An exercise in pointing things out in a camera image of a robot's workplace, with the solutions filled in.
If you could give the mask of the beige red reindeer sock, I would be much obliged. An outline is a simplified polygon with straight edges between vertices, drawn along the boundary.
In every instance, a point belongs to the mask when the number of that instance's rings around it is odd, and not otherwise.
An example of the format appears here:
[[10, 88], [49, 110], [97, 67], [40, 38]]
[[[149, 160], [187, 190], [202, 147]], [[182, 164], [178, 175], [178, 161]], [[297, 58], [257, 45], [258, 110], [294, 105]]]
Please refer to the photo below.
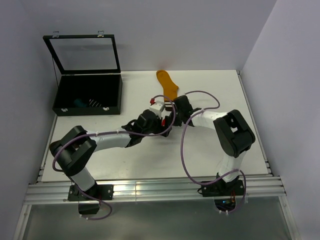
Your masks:
[[167, 128], [170, 125], [170, 123], [171, 123], [171, 118], [169, 116], [165, 116], [162, 119], [161, 126]]

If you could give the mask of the teal sock with red heel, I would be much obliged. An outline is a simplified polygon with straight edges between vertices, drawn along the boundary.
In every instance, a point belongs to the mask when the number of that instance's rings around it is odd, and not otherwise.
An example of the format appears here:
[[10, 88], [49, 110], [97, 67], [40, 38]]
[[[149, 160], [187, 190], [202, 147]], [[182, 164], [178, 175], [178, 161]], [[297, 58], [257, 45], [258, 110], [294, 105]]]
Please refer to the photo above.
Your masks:
[[88, 107], [88, 103], [83, 101], [82, 99], [80, 98], [76, 98], [74, 101], [73, 101], [73, 104], [75, 107], [77, 108], [87, 108]]

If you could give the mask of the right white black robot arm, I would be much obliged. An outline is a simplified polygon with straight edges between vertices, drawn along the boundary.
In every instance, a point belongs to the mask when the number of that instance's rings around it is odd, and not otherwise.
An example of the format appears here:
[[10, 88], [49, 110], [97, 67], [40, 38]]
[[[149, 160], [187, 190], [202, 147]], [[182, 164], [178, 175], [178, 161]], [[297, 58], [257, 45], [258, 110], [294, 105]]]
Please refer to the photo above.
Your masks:
[[203, 197], [226, 197], [234, 199], [246, 194], [246, 180], [240, 179], [243, 158], [253, 143], [255, 134], [238, 110], [216, 112], [210, 109], [193, 108], [187, 96], [179, 96], [174, 101], [176, 126], [184, 125], [181, 136], [180, 155], [187, 127], [203, 127], [214, 130], [224, 151], [221, 166], [213, 181], [191, 181], [200, 185], [198, 193]]

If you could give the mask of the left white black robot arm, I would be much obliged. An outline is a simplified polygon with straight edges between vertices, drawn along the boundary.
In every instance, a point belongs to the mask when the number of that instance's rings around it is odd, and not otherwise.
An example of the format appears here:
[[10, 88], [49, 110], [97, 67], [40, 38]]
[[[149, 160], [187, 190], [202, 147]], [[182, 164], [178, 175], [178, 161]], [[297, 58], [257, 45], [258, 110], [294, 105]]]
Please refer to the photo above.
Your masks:
[[59, 165], [59, 171], [74, 183], [68, 200], [111, 200], [114, 187], [97, 184], [86, 167], [93, 153], [112, 148], [133, 147], [144, 137], [167, 137], [175, 119], [174, 112], [162, 118], [151, 110], [145, 110], [137, 119], [131, 120], [118, 130], [89, 133], [81, 125], [77, 125], [62, 139], [52, 142], [49, 145], [53, 156], [52, 164]]

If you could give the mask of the black white striped ankle sock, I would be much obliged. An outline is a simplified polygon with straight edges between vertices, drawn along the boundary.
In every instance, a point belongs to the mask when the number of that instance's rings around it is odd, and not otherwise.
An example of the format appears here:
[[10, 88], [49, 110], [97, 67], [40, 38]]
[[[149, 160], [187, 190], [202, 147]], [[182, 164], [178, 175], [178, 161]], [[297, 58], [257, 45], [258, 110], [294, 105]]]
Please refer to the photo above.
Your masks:
[[89, 99], [88, 107], [90, 107], [90, 108], [100, 108], [100, 107], [102, 107], [102, 104], [99, 101], [95, 100], [95, 99]]

